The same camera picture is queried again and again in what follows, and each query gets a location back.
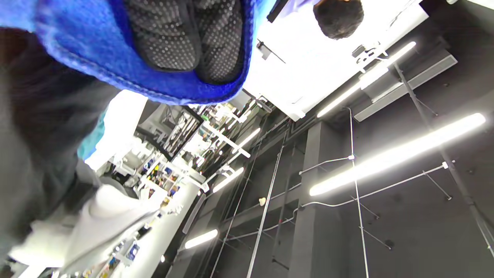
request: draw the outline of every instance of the person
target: person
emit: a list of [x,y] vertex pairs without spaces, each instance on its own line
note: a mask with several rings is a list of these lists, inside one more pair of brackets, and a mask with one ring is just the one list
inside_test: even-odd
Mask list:
[[351,36],[364,19],[360,0],[288,0],[279,18],[312,5],[314,15],[323,34],[333,40]]
[[0,42],[2,265],[80,182],[77,150],[120,89],[56,61],[32,33],[0,28]]

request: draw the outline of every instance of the support column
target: support column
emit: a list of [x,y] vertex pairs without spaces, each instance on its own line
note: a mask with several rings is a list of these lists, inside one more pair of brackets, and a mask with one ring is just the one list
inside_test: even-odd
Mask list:
[[[304,169],[320,162],[342,158],[344,142],[340,134],[325,123],[313,126],[307,136]],[[322,167],[331,170],[331,165]],[[326,201],[309,196],[309,188],[326,171],[316,168],[302,174],[299,205],[310,201]],[[339,208],[309,205],[297,212],[289,278],[343,278],[348,276],[348,239]]]

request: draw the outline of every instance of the teal shirt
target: teal shirt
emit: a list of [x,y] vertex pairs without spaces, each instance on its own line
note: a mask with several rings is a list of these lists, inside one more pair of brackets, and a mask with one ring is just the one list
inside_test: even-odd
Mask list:
[[89,134],[84,140],[82,140],[79,149],[77,149],[77,156],[82,159],[88,159],[95,151],[96,144],[103,138],[103,134],[105,134],[105,115],[106,110],[101,114],[98,120],[98,124],[94,128],[93,132]]

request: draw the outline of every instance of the metal rod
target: metal rod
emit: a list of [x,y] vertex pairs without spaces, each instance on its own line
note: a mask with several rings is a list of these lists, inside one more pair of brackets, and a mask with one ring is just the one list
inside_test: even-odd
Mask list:
[[273,263],[277,263],[278,265],[280,265],[282,268],[284,268],[284,269],[286,269],[286,270],[290,270],[290,268],[289,268],[288,266],[286,266],[286,265],[285,265],[285,264],[283,264],[282,262],[280,262],[280,261],[276,260],[275,258],[273,258],[273,259],[271,260],[271,262],[273,262]]
[[232,229],[233,221],[235,220],[235,216],[237,214],[237,211],[239,210],[240,202],[241,202],[242,197],[244,196],[245,190],[247,188],[248,180],[250,178],[250,175],[252,174],[252,170],[254,169],[254,164],[255,164],[256,159],[257,159],[257,155],[254,157],[254,160],[252,161],[252,165],[250,167],[250,171],[249,171],[247,180],[244,184],[244,189],[242,189],[242,193],[240,194],[239,202],[237,203],[237,207],[235,208],[235,211],[233,212],[232,220],[230,220],[230,225],[228,226],[228,230],[226,231],[225,238],[222,241],[221,248],[219,249],[218,256],[216,257],[216,261],[214,262],[214,266],[213,266],[213,269],[211,271],[211,276],[209,276],[209,278],[213,277],[214,270],[216,270],[216,266],[218,265],[219,257],[221,256],[221,252],[223,251],[223,248],[225,247],[225,243],[226,243],[226,239],[228,238],[228,234],[230,233],[230,230]]
[[273,177],[271,179],[271,184],[269,185],[268,197],[266,198],[266,204],[264,205],[264,212],[262,213],[261,224],[259,225],[259,231],[257,231],[257,238],[255,240],[254,250],[252,252],[252,257],[250,259],[250,264],[247,271],[247,278],[252,276],[252,269],[254,268],[255,257],[257,255],[257,249],[259,247],[259,242],[261,240],[262,228],[264,226],[264,221],[266,220],[266,214],[268,212],[269,201],[271,199],[271,193],[273,192],[273,185],[275,183],[276,173],[278,171],[278,166],[280,164],[281,154],[283,153],[283,148],[285,147],[285,140],[287,139],[288,131],[285,131],[285,136],[283,136],[283,143],[281,145],[280,152],[278,153],[278,158],[276,159],[275,170],[273,172]]
[[239,147],[235,142],[231,141],[228,137],[224,136],[219,130],[216,130],[214,127],[210,126],[207,122],[203,122],[203,127],[211,131],[214,135],[218,136],[221,140],[225,141],[232,148],[238,150],[239,153],[243,154],[246,158],[250,158],[250,154],[246,152],[243,148]]
[[371,234],[370,232],[368,232],[366,229],[363,229],[364,232],[368,235],[370,235],[373,239],[377,240],[379,243],[381,243],[382,245],[386,246],[386,248],[388,248],[389,250],[392,250],[392,247],[389,246],[388,244],[382,242],[382,240],[380,240],[379,238],[375,237],[373,234]]
[[257,144],[259,144],[261,142],[261,140],[263,140],[264,138],[266,138],[266,136],[272,132],[273,130],[275,130],[276,128],[278,128],[280,125],[282,125],[286,120],[288,120],[290,117],[285,117],[284,119],[282,119],[279,123],[275,124],[275,126],[273,126],[272,129],[268,130],[263,136],[261,136],[261,138],[259,138],[255,143],[252,144],[252,146],[255,146]]
[[372,215],[374,215],[374,217],[375,217],[376,219],[379,219],[379,215],[375,214],[372,210],[370,210],[370,209],[369,209],[368,207],[366,207],[364,204],[360,203],[360,205],[361,205],[363,208],[365,208],[368,212],[370,212]]
[[237,251],[237,252],[239,252],[239,253],[245,254],[245,252],[243,252],[242,250],[240,250],[240,249],[238,249],[238,248],[236,248],[236,247],[232,246],[231,244],[228,244],[228,243],[226,243],[226,242],[224,242],[224,243],[225,243],[225,245],[226,245],[226,246],[228,246],[228,247],[232,248],[233,250],[235,250],[235,251]]
[[290,186],[290,174],[291,174],[291,168],[293,166],[293,156],[295,155],[295,148],[296,148],[296,143],[293,143],[293,149],[291,150],[291,159],[290,159],[290,165],[288,166],[288,176],[287,176],[287,183],[285,185],[285,195],[283,197],[283,205],[281,206],[280,210],[280,217],[278,218],[278,228],[276,229],[276,235],[275,235],[275,244],[273,245],[273,250],[271,251],[271,257],[274,259],[276,255],[276,249],[278,249],[278,238],[280,237],[280,232],[281,232],[281,222],[283,219],[283,212],[285,211],[285,206],[287,205],[287,199],[288,199],[288,189]]
[[424,106],[425,108],[427,108],[427,110],[429,110],[432,114],[434,114],[434,116],[439,116],[438,113],[436,113],[434,110],[432,110],[432,108],[430,108],[429,106],[425,105],[425,103],[423,103],[420,99],[417,98],[417,101],[422,104],[422,106]]
[[300,172],[298,172],[298,174],[299,174],[299,175],[302,175],[303,173],[305,173],[305,172],[307,172],[307,171],[310,171],[310,170],[312,170],[312,169],[314,169],[314,168],[316,168],[316,167],[319,167],[319,166],[321,166],[321,165],[323,165],[323,164],[325,164],[325,163],[334,162],[334,161],[338,161],[338,160],[346,160],[346,159],[348,159],[348,157],[343,157],[343,158],[338,158],[338,159],[327,160],[327,161],[321,162],[321,163],[319,163],[319,164],[317,164],[317,165],[314,165],[314,166],[312,166],[311,168],[308,168],[308,169],[305,169],[305,170],[303,170],[303,171],[300,171]]
[[[444,166],[442,166],[442,165],[441,165],[441,166],[438,166],[438,167],[433,168],[433,169],[431,169],[431,170],[429,170],[429,171],[426,171],[425,173],[427,173],[427,174],[428,174],[428,173],[432,173],[432,172],[437,171],[437,170],[439,170],[439,169],[444,169]],[[387,189],[390,189],[390,188],[395,187],[395,186],[397,186],[397,185],[400,185],[400,184],[403,184],[403,183],[409,182],[409,181],[411,181],[411,180],[414,180],[414,179],[416,179],[416,178],[418,178],[418,177],[422,177],[422,176],[424,176],[424,173],[420,173],[420,174],[415,175],[415,176],[413,176],[413,177],[411,177],[411,178],[408,178],[408,179],[402,180],[401,182],[397,182],[397,183],[392,184],[392,185],[390,185],[390,186],[387,186],[387,187],[385,187],[385,188],[381,188],[381,189],[379,189],[379,190],[373,191],[373,192],[371,192],[371,193],[369,193],[369,194],[366,194],[366,195],[364,195],[364,196],[361,196],[361,197],[360,197],[360,199],[363,199],[363,198],[365,198],[365,197],[369,197],[369,196],[374,195],[374,194],[376,194],[376,193],[379,193],[379,192],[381,192],[381,191],[385,191],[385,190],[387,190]],[[308,206],[308,205],[312,205],[312,204],[323,205],[323,206],[326,206],[326,207],[339,207],[339,206],[346,205],[346,204],[349,204],[349,203],[354,202],[354,201],[356,201],[356,200],[348,200],[348,201],[346,201],[346,202],[339,203],[339,204],[336,204],[336,205],[333,205],[333,204],[324,204],[324,203],[320,203],[320,202],[309,202],[309,203],[303,204],[303,205],[302,205],[302,207],[306,207],[306,206]],[[295,218],[295,217],[288,218],[288,219],[286,219],[285,221],[283,221],[283,223],[287,223],[287,222],[292,222],[292,223],[293,223],[293,221],[292,221],[292,220],[293,220],[294,218]],[[266,228],[266,229],[264,229],[264,231],[269,231],[269,230],[272,230],[272,229],[276,228],[277,226],[278,226],[278,224],[276,224],[276,225],[274,225],[274,226],[272,226],[272,227]],[[254,235],[254,234],[257,234],[257,231],[256,231],[256,232],[250,232],[250,233],[242,234],[242,235],[239,235],[239,236],[234,236],[234,237],[231,237],[231,238],[227,239],[226,241],[230,241],[230,240],[234,240],[234,239],[238,240],[239,238],[247,237],[247,236]]]
[[437,188],[439,188],[439,190],[440,190],[440,191],[441,191],[444,195],[446,195],[446,200],[448,200],[448,201],[449,201],[449,200],[453,199],[453,197],[451,197],[449,194],[447,194],[447,193],[446,193],[446,191],[445,191],[442,187],[440,187],[440,186],[439,186],[439,184],[438,184],[438,183],[437,183],[437,182],[436,182],[436,181],[435,181],[435,180],[434,180],[434,179],[433,179],[433,178],[432,178],[429,174],[426,174],[426,173],[425,173],[425,171],[422,171],[422,172],[424,173],[424,175],[425,175],[426,177],[428,177],[428,178],[429,178],[429,179],[430,179],[430,180],[431,180],[431,181],[432,181],[432,182],[433,182],[433,183],[437,186]]
[[269,237],[270,239],[274,240],[274,238],[273,238],[270,234],[268,234],[267,232],[262,231],[262,233],[263,233],[263,234],[265,234],[265,235],[266,235],[267,237]]
[[237,240],[238,242],[240,242],[242,245],[244,245],[245,247],[247,247],[247,249],[249,249],[249,250],[251,249],[251,247],[249,245],[247,245],[247,243],[241,241],[240,239],[235,238],[235,237],[231,237],[231,238]]
[[[354,152],[354,145],[353,145],[353,115],[352,115],[352,109],[348,108],[350,111],[350,142],[351,142],[351,148],[352,148],[352,156],[355,157],[355,152]],[[355,159],[352,159],[352,167],[355,168]],[[354,180],[355,182],[355,193],[357,194],[357,204],[359,208],[359,221],[360,221],[360,232],[362,234],[362,251],[364,253],[364,264],[366,267],[366,277],[369,278],[369,265],[367,263],[367,250],[366,250],[366,239],[364,238],[364,224],[362,223],[362,210],[360,209],[360,196],[359,196],[359,185],[357,183],[357,179]]]
[[[420,114],[420,117],[422,118],[422,121],[424,124],[427,126],[427,128],[431,131],[434,129],[432,128],[429,119],[425,115],[422,106],[420,106],[420,103],[418,102],[417,96],[413,92],[412,88],[410,87],[410,84],[408,81],[405,79],[403,72],[401,71],[400,67],[398,64],[394,64],[396,71],[400,75],[400,78],[405,85],[405,87],[408,90],[408,93],[410,95],[410,98],[412,99],[415,107],[418,110],[418,113]],[[494,258],[494,250],[493,250],[493,245],[494,245],[494,237],[492,236],[491,232],[489,231],[489,228],[486,225],[486,222],[482,215],[479,212],[479,209],[477,208],[477,204],[473,200],[472,195],[468,191],[467,187],[465,186],[465,183],[463,182],[463,179],[461,178],[460,174],[456,170],[456,166],[454,163],[451,161],[450,156],[444,151],[442,146],[440,145],[438,147],[439,152],[441,156],[443,157],[444,161],[446,161],[446,164],[448,165],[448,169],[451,173],[451,176],[453,177],[454,182],[456,183],[456,186],[458,187],[461,195],[463,196],[464,201],[470,208],[470,212],[473,215],[473,218],[475,219],[475,222],[477,223],[477,226],[479,227],[480,233],[482,234],[482,237],[484,238],[486,244],[487,244],[487,249],[491,252],[492,257]]]
[[[299,187],[299,186],[301,186],[301,185],[302,185],[302,183],[297,183],[296,185],[294,185],[294,186],[290,187],[290,188],[288,189],[288,191],[292,191],[292,190],[294,190],[295,188],[297,188],[297,187]],[[283,194],[284,194],[284,192],[281,192],[281,193],[280,193],[280,194],[278,194],[278,195],[272,196],[272,197],[271,197],[271,200],[273,200],[273,199],[275,199],[275,198],[278,198],[278,197],[282,196]],[[253,205],[253,206],[249,207],[248,209],[245,209],[245,210],[243,210],[242,212],[239,212],[239,215],[241,215],[241,214],[245,214],[245,213],[246,213],[246,212],[248,212],[249,210],[251,210],[251,209],[253,209],[253,208],[256,208],[256,207],[259,207],[259,206],[260,206],[260,204],[259,204],[259,203],[257,203],[257,204],[255,204],[255,205]]]

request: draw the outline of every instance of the cable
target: cable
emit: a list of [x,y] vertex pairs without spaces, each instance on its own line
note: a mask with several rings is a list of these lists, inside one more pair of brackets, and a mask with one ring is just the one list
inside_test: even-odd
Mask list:
[[[413,177],[411,177],[411,178],[408,178],[408,179],[406,179],[406,180],[402,180],[402,181],[400,181],[400,182],[397,182],[397,183],[392,184],[392,185],[390,185],[390,186],[387,186],[387,187],[385,187],[385,188],[381,188],[381,189],[379,189],[379,190],[373,191],[373,192],[371,192],[371,193],[369,193],[369,194],[366,194],[366,195],[361,196],[361,197],[360,197],[360,199],[363,199],[363,198],[369,197],[369,196],[371,196],[371,195],[374,195],[374,194],[376,194],[376,193],[382,192],[382,191],[384,191],[384,190],[386,190],[386,189],[390,189],[390,188],[395,187],[395,186],[397,186],[397,185],[400,185],[400,184],[403,184],[403,183],[409,182],[409,181],[411,181],[411,180],[413,180],[413,179],[416,179],[416,178],[418,178],[418,177],[425,176],[426,174],[429,174],[429,173],[435,172],[435,171],[437,171],[437,170],[439,170],[439,169],[444,169],[444,166],[443,166],[443,165],[438,166],[438,167],[436,167],[436,168],[433,168],[433,169],[431,169],[431,170],[429,170],[429,171],[426,171],[426,172],[424,172],[424,173],[420,173],[420,174],[415,175],[415,176],[413,176]],[[354,201],[355,201],[355,200],[348,200],[348,201],[346,201],[346,202],[339,203],[339,204],[336,204],[336,205],[332,205],[332,204],[325,204],[325,203],[321,203],[321,202],[309,202],[309,203],[306,203],[306,204],[301,205],[300,207],[301,207],[301,208],[303,208],[303,207],[306,207],[306,206],[308,206],[308,205],[314,205],[314,204],[316,204],[316,205],[323,205],[323,206],[326,206],[326,207],[331,207],[331,208],[333,208],[333,207],[339,207],[339,206],[342,206],[342,205],[346,205],[346,204],[349,204],[349,203],[354,202]],[[299,208],[294,209],[294,211],[293,211],[293,217],[291,217],[291,218],[289,218],[289,219],[284,220],[283,222],[281,222],[281,224],[285,224],[285,223],[290,222],[291,220],[293,220],[293,219],[295,218],[295,212],[297,212],[297,210],[299,210]],[[278,225],[279,225],[279,224],[274,225],[274,226],[269,227],[269,228],[266,228],[266,229],[264,229],[263,231],[264,231],[264,232],[266,232],[266,231],[272,230],[272,229],[276,228]],[[254,235],[254,234],[257,234],[257,231],[255,231],[255,232],[250,232],[250,233],[246,233],[246,234],[242,234],[242,235],[239,235],[239,236],[230,237],[230,238],[226,239],[226,241],[230,241],[230,240],[234,240],[234,239],[240,239],[240,238],[247,237],[247,236]]]
[[[350,107],[347,108],[350,111],[350,141],[352,146],[352,156],[354,158],[352,159],[352,167],[355,168],[355,153],[353,146],[353,115],[352,115],[352,109]],[[354,183],[355,183],[355,193],[357,194],[357,206],[359,208],[360,232],[362,234],[362,249],[364,251],[364,264],[366,267],[366,277],[369,278],[369,265],[367,263],[366,239],[364,237],[364,224],[362,223],[362,209],[360,208],[359,186],[357,183],[357,179],[354,180]]]

